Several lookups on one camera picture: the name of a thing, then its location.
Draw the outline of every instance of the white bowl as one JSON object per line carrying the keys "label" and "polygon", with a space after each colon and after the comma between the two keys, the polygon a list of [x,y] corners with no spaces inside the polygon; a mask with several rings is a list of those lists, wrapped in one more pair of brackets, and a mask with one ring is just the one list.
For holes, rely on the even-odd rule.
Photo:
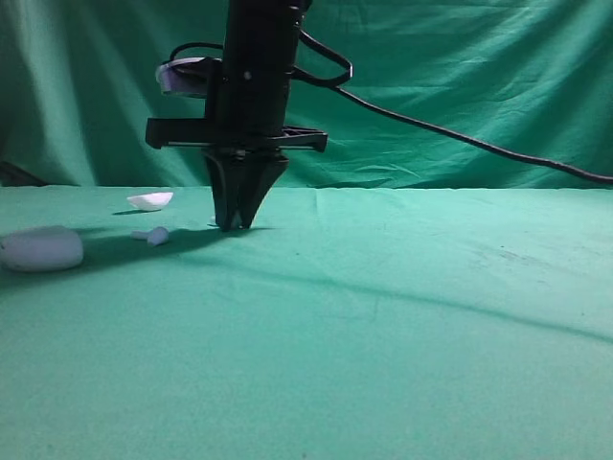
{"label": "white bowl", "polygon": [[129,196],[127,201],[141,211],[159,211],[170,203],[173,192],[158,192],[156,194]]}

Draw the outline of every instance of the robotic arm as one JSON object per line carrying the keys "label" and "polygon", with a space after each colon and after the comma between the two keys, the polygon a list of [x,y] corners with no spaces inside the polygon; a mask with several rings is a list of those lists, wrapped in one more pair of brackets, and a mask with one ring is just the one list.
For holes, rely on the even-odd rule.
{"label": "robotic arm", "polygon": [[[166,94],[206,99],[204,118],[149,119],[147,142],[203,148],[216,223],[222,231],[249,228],[266,194],[287,168],[284,148],[324,151],[325,132],[285,126],[294,67],[309,0],[230,0],[223,58],[192,57],[163,64]],[[190,46],[211,44],[188,44]]]}

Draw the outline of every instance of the black cable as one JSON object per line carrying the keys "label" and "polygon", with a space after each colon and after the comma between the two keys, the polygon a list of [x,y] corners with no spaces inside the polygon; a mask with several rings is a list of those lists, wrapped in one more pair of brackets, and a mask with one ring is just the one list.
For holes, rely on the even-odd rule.
{"label": "black cable", "polygon": [[213,50],[223,50],[223,45],[220,45],[219,43],[207,43],[205,41],[193,41],[191,43],[184,43],[183,45],[177,46],[174,50],[172,50],[172,53],[170,53],[169,61],[175,60],[176,56],[179,53],[185,50],[190,50],[191,48],[209,48]]}
{"label": "black cable", "polygon": [[594,174],[592,172],[584,171],[574,166],[567,165],[565,163],[560,163],[554,160],[548,160],[546,158],[539,158],[536,156],[523,155],[521,153],[516,153],[514,151],[510,151],[507,149],[502,149],[500,147],[494,146],[493,144],[489,144],[484,141],[480,141],[479,139],[475,139],[473,137],[466,136],[456,131],[452,131],[451,129],[447,129],[445,127],[432,125],[421,120],[416,120],[411,117],[407,117],[405,115],[400,115],[398,113],[392,112],[390,110],[386,110],[385,108],[378,107],[372,103],[367,103],[366,101],[358,98],[354,94],[346,91],[343,88],[338,87],[330,87],[332,91],[341,96],[349,99],[350,101],[359,104],[374,113],[378,113],[379,115],[383,115],[385,117],[391,118],[392,120],[397,120],[399,122],[406,123],[408,125],[412,125],[414,127],[420,127],[423,129],[427,129],[428,131],[436,132],[438,134],[442,134],[443,136],[450,137],[452,139],[456,139],[458,141],[464,142],[466,144],[470,144],[471,146],[478,147],[479,149],[489,151],[490,153],[495,153],[500,156],[504,156],[505,158],[509,158],[510,160],[520,161],[523,163],[528,163],[532,165],[544,166],[547,168],[552,168],[555,170],[563,171],[565,173],[569,173],[576,177],[580,177],[582,179],[591,180],[593,182],[599,182],[601,184],[613,185],[613,176],[609,175],[599,175]]}
{"label": "black cable", "polygon": [[309,72],[301,69],[300,67],[294,67],[293,78],[295,80],[305,81],[315,86],[326,88],[331,86],[338,86],[340,84],[346,83],[353,78],[353,64],[347,58],[339,55],[323,43],[320,43],[315,38],[307,34],[305,31],[300,31],[300,41],[302,41],[308,48],[313,50],[315,53],[318,53],[324,58],[328,58],[332,62],[335,62],[341,67],[343,67],[345,69],[345,73],[339,75],[338,77],[334,77],[333,79],[320,79],[318,77],[315,77],[314,75],[311,75]]}

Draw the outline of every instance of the white object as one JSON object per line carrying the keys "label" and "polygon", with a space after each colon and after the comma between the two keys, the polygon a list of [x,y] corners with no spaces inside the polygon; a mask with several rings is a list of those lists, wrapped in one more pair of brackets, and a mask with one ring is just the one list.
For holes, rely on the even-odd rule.
{"label": "white object", "polygon": [[170,239],[170,232],[166,227],[155,227],[150,232],[134,231],[131,233],[131,237],[134,240],[147,240],[149,246],[159,246],[168,242]]}
{"label": "white object", "polygon": [[159,211],[170,203],[173,192],[158,192],[156,194],[129,196],[127,201],[141,211]]}
{"label": "white object", "polygon": [[0,263],[14,271],[42,272],[83,262],[83,241],[61,225],[11,233],[0,241]]}
{"label": "white object", "polygon": [[159,246],[168,242],[170,237],[169,231],[165,227],[156,227],[151,230],[147,236],[147,244],[149,246]]}

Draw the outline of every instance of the green backdrop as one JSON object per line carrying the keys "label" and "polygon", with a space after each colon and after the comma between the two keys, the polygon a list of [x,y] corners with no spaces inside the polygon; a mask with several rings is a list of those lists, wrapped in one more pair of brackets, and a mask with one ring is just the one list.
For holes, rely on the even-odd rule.
{"label": "green backdrop", "polygon": [[[222,41],[227,2],[3,0],[1,159],[56,184],[206,183],[194,149],[154,150],[147,117],[198,116],[163,97],[178,44]],[[306,29],[350,58],[376,104],[523,153],[613,173],[613,2],[315,0]],[[301,50],[320,75],[337,69]],[[330,135],[292,152],[281,185],[590,187],[293,86],[288,121]]]}

